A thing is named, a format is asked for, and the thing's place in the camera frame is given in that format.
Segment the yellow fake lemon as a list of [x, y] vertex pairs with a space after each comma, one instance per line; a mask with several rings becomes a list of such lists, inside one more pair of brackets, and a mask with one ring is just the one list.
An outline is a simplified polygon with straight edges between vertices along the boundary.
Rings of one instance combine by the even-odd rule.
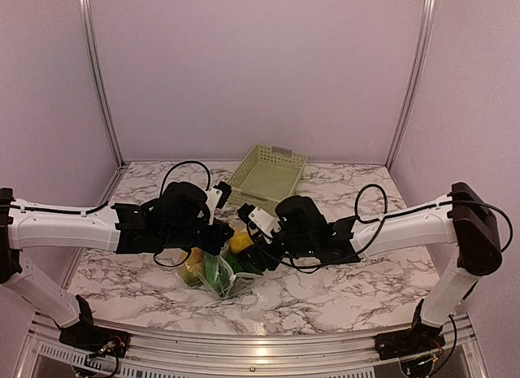
[[249, 248], [254, 243], [251, 240], [251, 237], [246, 231], [238, 232], [236, 235], [234, 235], [228, 243], [229, 251], [234, 254], [238, 255], [243, 250]]

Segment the clear zip top bag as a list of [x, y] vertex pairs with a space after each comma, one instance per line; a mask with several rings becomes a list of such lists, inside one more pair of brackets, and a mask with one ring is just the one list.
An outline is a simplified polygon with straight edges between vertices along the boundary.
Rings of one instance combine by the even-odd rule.
[[192, 248], [180, 259], [177, 273], [190, 289], [202, 289], [215, 298], [234, 298], [247, 292], [262, 272], [244, 264], [227, 249], [221, 255], [211, 255], [199, 248]]

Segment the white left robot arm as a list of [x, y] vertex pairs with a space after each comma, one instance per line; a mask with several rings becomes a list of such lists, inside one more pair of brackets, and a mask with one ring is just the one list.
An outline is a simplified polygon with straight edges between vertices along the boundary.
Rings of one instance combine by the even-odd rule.
[[207, 190], [187, 181], [170, 183], [142, 205], [115, 203], [96, 208], [47, 206], [16, 199], [1, 190], [1, 283], [46, 313], [87, 350], [102, 343], [89, 305], [65, 291], [34, 264], [25, 249], [66, 247], [115, 254], [160, 254], [198, 248], [218, 255], [233, 235], [216, 219], [232, 193], [221, 181]]

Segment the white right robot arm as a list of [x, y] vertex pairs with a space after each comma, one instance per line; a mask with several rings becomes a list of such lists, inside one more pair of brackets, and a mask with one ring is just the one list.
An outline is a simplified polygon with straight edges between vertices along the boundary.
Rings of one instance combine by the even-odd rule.
[[273, 215], [252, 204], [238, 210], [262, 270], [295, 267], [297, 259], [317, 259], [306, 266], [312, 271], [419, 245], [456, 245], [458, 251], [439, 282], [419, 303], [413, 326], [403, 333], [402, 344], [411, 352], [430, 343], [434, 329], [444, 325], [479, 279], [500, 268], [504, 247], [498, 213], [500, 209], [484, 202], [465, 183], [454, 184], [450, 193], [433, 201], [401, 211], [384, 209], [370, 219], [354, 214], [328, 222], [314, 201], [301, 195], [285, 198]]

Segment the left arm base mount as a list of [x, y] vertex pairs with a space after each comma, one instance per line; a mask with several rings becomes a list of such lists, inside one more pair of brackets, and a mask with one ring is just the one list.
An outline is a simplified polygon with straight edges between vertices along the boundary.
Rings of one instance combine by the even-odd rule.
[[87, 350], [92, 357], [112, 355], [123, 358], [128, 349], [130, 334], [125, 331], [98, 326], [94, 323], [92, 311], [87, 301], [76, 295], [79, 321], [71, 326], [59, 326], [59, 341], [81, 350]]

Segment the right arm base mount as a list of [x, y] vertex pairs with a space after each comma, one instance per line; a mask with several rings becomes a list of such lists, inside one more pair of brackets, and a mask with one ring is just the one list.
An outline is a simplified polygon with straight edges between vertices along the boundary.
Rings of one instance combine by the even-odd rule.
[[419, 354], [445, 345], [442, 327], [424, 324], [421, 312], [424, 300], [416, 306], [409, 328], [375, 336], [375, 351], [381, 360]]

